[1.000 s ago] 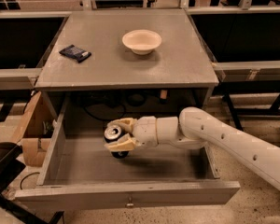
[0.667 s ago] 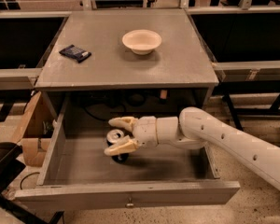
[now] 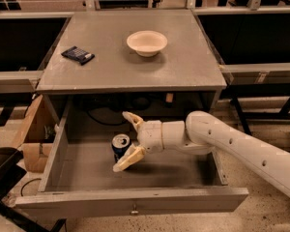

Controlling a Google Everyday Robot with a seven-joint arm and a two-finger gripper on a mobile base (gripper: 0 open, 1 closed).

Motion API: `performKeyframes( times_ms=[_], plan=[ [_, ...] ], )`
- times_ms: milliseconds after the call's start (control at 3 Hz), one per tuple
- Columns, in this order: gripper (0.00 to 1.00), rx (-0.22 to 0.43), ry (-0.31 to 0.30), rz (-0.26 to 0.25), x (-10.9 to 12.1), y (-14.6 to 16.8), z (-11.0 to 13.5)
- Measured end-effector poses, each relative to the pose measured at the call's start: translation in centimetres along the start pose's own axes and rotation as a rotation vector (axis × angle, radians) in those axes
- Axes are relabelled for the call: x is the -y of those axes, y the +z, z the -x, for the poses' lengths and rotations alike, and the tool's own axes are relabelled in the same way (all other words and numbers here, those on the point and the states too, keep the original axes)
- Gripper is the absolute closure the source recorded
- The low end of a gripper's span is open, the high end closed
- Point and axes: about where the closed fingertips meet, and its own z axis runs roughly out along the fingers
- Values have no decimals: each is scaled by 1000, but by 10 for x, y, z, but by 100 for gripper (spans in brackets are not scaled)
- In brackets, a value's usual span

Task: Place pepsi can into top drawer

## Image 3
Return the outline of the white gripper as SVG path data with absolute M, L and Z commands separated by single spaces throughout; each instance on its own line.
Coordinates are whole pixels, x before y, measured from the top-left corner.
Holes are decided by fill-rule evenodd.
M 114 172 L 124 171 L 142 160 L 145 156 L 145 151 L 153 154 L 163 150 L 161 121 L 143 121 L 141 117 L 128 111 L 123 111 L 122 115 L 137 131 L 137 140 L 140 146 L 135 146 L 134 144 L 124 148 L 113 146 L 115 156 Z

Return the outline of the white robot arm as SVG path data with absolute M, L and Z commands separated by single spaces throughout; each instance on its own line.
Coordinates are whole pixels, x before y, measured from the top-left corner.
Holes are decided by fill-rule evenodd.
M 236 130 L 207 112 L 193 111 L 186 120 L 173 122 L 145 121 L 128 111 L 123 117 L 133 125 L 138 144 L 130 145 L 114 164 L 115 172 L 163 150 L 201 155 L 218 148 L 290 198 L 290 153 Z

